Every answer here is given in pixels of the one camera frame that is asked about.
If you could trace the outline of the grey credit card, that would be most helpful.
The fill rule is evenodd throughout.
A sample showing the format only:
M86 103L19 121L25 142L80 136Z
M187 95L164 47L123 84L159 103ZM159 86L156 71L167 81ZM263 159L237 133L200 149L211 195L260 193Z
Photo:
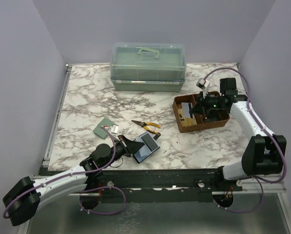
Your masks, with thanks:
M190 102L182 102L181 106L182 106L184 118L194 119L193 114L190 112L191 109L192 109L192 103L190 103Z

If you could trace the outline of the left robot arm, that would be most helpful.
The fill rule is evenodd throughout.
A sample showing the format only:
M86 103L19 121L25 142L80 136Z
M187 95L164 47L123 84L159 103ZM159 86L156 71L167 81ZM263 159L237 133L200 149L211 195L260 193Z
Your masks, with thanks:
M132 156L145 144L132 141L120 135L111 139L113 146L100 144L89 157L65 172L44 179L33 180L26 176L20 179L3 197L4 219L10 219L13 226L30 220L37 210L52 200L75 192L91 193L97 189L97 177L123 155Z

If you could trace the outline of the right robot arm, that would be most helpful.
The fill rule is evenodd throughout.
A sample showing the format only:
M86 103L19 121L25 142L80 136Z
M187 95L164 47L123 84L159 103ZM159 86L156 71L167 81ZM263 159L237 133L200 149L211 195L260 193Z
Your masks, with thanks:
M224 166L222 174L214 178L217 190L225 191L231 186L232 180L256 175L274 175L285 171L285 137L276 135L261 121L248 97L238 93L235 78L220 80L218 96L208 92L208 81L201 78L196 85L202 91L198 94L197 103L190 113L210 119L215 114L226 111L237 120L249 140L240 161Z

